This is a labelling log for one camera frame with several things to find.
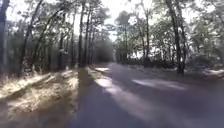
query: tree trunk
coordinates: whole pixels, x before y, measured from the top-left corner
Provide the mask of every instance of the tree trunk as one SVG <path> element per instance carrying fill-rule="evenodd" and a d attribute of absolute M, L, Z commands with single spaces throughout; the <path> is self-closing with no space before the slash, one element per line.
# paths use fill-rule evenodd
<path fill-rule="evenodd" d="M 74 52 L 74 44 L 75 44 L 75 41 L 74 41 L 74 27 L 75 27 L 75 16 L 76 16 L 76 10 L 74 12 L 74 15 L 73 15 L 73 28 L 72 28 L 72 37 L 71 37 L 71 49 L 70 49 L 70 52 L 71 52 L 71 67 L 74 67 L 75 66 L 75 52 Z"/>
<path fill-rule="evenodd" d="M 165 0 L 167 7 L 169 8 L 170 16 L 172 19 L 173 30 L 175 34 L 175 45 L 176 45 L 176 54 L 177 54 L 177 73 L 181 73 L 182 65 L 181 65 L 181 48 L 180 48 L 180 37 L 178 31 L 178 22 L 177 15 L 175 13 L 173 4 L 171 0 Z"/>
<path fill-rule="evenodd" d="M 149 60 L 149 14 L 146 12 L 146 40 L 147 40 L 147 48 L 146 48 L 146 58 Z"/>
<path fill-rule="evenodd" d="M 62 21 L 62 24 L 65 23 L 65 13 L 63 14 L 63 21 Z M 64 52 L 63 50 L 63 43 L 64 43 L 64 31 L 61 31 L 61 37 L 60 37 L 60 41 L 59 41 L 59 55 L 58 55 L 58 70 L 61 70 L 62 69 L 62 61 L 63 61 L 63 58 L 62 58 L 62 55 Z"/>
<path fill-rule="evenodd" d="M 90 44 L 90 64 L 93 63 L 93 56 L 94 56 L 94 52 L 93 52 L 93 44 L 94 44 L 94 40 L 95 40 L 95 30 L 93 30 L 93 35 L 92 35 L 92 41 Z"/>
<path fill-rule="evenodd" d="M 89 24 L 90 24 L 90 16 L 91 16 L 92 9 L 89 8 L 87 22 L 86 22 L 86 36 L 85 36 L 85 47 L 84 47 L 84 54 L 83 54 L 83 64 L 84 66 L 87 64 L 87 52 L 88 52 L 88 36 L 89 36 Z"/>
<path fill-rule="evenodd" d="M 38 38 L 37 40 L 37 43 L 34 47 L 34 53 L 33 53 L 33 57 L 32 57 L 32 61 L 31 61 L 31 67 L 33 66 L 33 64 L 35 63 L 35 59 L 36 59 L 36 56 L 37 56 L 37 52 L 38 52 L 38 48 L 39 48 L 39 45 L 45 35 L 45 32 L 47 30 L 47 27 L 48 25 L 50 24 L 50 22 L 52 21 L 52 19 L 60 12 L 61 10 L 58 10 L 56 11 L 47 21 L 47 23 L 44 25 L 44 29 L 42 30 L 41 34 L 40 34 L 40 37 Z"/>
<path fill-rule="evenodd" d="M 91 55 L 91 45 L 92 45 L 92 43 L 91 43 L 91 37 L 93 37 L 93 35 L 92 35 L 92 33 L 93 33 L 93 17 L 91 16 L 91 20 L 90 20 L 90 31 L 89 31 L 89 41 L 88 41 L 88 44 L 89 44 L 89 47 L 88 47 L 88 54 L 87 54 L 87 63 L 88 64 L 91 64 L 90 63 L 90 55 Z"/>
<path fill-rule="evenodd" d="M 128 58 L 128 35 L 127 35 L 127 26 L 124 26 L 124 34 L 125 34 L 125 53 L 124 53 L 124 61 L 127 62 Z"/>
<path fill-rule="evenodd" d="M 82 32 L 83 32 L 83 17 L 84 17 L 84 11 L 85 11 L 85 4 L 86 1 L 82 1 L 82 11 L 81 11 L 81 16 L 80 16 L 80 24 L 79 24 L 79 52 L 78 52 L 78 66 L 83 67 L 82 63 Z"/>
<path fill-rule="evenodd" d="M 35 11 L 32 15 L 32 18 L 30 20 L 30 24 L 28 25 L 28 28 L 27 28 L 27 31 L 26 31 L 26 36 L 25 36 L 25 40 L 24 40 L 24 43 L 22 45 L 22 48 L 21 48 L 21 55 L 20 55 L 20 61 L 19 61 L 19 74 L 18 75 L 21 75 L 21 72 L 22 72 L 22 66 L 23 66 L 23 59 L 24 59 L 24 56 L 25 56 L 25 53 L 26 53 L 26 44 L 28 42 L 28 38 L 29 38 L 29 35 L 32 33 L 32 27 L 33 27 L 33 22 L 36 18 L 36 15 L 37 15 L 37 12 L 41 6 L 41 4 L 43 3 L 43 0 L 40 0 L 39 3 L 37 4 L 36 8 L 35 8 Z"/>
<path fill-rule="evenodd" d="M 4 42 L 5 42 L 5 22 L 6 22 L 6 10 L 9 6 L 9 0 L 3 0 L 0 10 L 0 75 L 4 73 Z"/>

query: forest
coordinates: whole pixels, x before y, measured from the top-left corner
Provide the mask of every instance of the forest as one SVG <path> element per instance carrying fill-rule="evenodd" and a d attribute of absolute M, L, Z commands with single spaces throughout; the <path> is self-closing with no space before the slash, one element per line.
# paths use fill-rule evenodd
<path fill-rule="evenodd" d="M 13 8 L 10 0 L 1 3 L 1 74 L 85 67 L 114 58 L 145 67 L 176 67 L 178 74 L 186 66 L 223 64 L 221 0 L 154 0 L 147 5 L 135 1 L 115 24 L 105 24 L 109 8 L 100 0 L 25 3 L 28 9 L 16 12 L 17 21 L 7 20 L 7 8 Z M 111 32 L 116 32 L 115 41 Z"/>
<path fill-rule="evenodd" d="M 117 18 L 116 58 L 145 67 L 206 69 L 223 65 L 221 0 L 144 0 Z"/>
<path fill-rule="evenodd" d="M 223 128 L 223 0 L 0 0 L 1 128 Z"/>
<path fill-rule="evenodd" d="M 2 3 L 1 74 L 57 71 L 111 59 L 113 46 L 104 24 L 109 10 L 100 0 L 25 3 L 28 9 L 16 12 L 18 21 L 7 20 L 10 1 Z M 74 26 L 77 15 L 80 24 Z"/>

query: dry grass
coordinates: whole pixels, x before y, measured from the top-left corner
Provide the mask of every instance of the dry grass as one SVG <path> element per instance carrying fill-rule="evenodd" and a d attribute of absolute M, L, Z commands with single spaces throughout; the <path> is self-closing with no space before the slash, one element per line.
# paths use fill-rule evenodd
<path fill-rule="evenodd" d="M 80 86 L 94 76 L 99 75 L 83 69 L 7 80 L 0 86 L 0 127 L 65 127 L 77 110 Z"/>

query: asphalt road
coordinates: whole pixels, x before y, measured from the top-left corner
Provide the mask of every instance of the asphalt road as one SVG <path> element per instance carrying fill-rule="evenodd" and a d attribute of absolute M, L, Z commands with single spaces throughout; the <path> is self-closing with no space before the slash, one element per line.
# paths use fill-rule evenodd
<path fill-rule="evenodd" d="M 79 104 L 70 128 L 224 128 L 224 98 L 115 63 Z"/>

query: tall tree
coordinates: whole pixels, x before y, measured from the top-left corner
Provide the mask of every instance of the tall tree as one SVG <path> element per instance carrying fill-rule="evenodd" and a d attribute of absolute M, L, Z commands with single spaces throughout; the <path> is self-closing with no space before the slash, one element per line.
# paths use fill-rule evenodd
<path fill-rule="evenodd" d="M 79 23 L 79 42 L 78 42 L 78 47 L 79 47 L 79 52 L 78 52 L 78 66 L 83 67 L 83 52 L 82 52 L 82 33 L 83 33 L 83 17 L 84 17 L 84 12 L 85 12 L 85 5 L 86 5 L 86 0 L 83 0 L 81 2 L 82 6 L 82 11 L 81 11 L 81 16 L 80 16 L 80 23 Z"/>
<path fill-rule="evenodd" d="M 23 60 L 24 60 L 24 56 L 25 56 L 25 53 L 26 53 L 26 45 L 27 45 L 27 42 L 28 42 L 28 39 L 29 39 L 29 36 L 32 32 L 32 29 L 33 29 L 33 22 L 37 16 L 37 13 L 40 9 L 40 6 L 41 4 L 43 3 L 43 0 L 40 0 L 34 10 L 34 13 L 32 15 L 32 18 L 30 20 L 30 23 L 27 27 L 27 31 L 26 31 L 26 35 L 25 35 L 25 39 L 24 39 L 24 43 L 22 45 L 22 48 L 21 48 L 21 55 L 20 55 L 20 60 L 19 60 L 19 75 L 21 75 L 21 71 L 22 71 L 22 66 L 23 66 Z"/>
<path fill-rule="evenodd" d="M 5 22 L 6 22 L 6 10 L 9 6 L 9 0 L 3 0 L 0 9 L 0 75 L 3 73 L 4 65 L 4 42 L 5 42 Z"/>

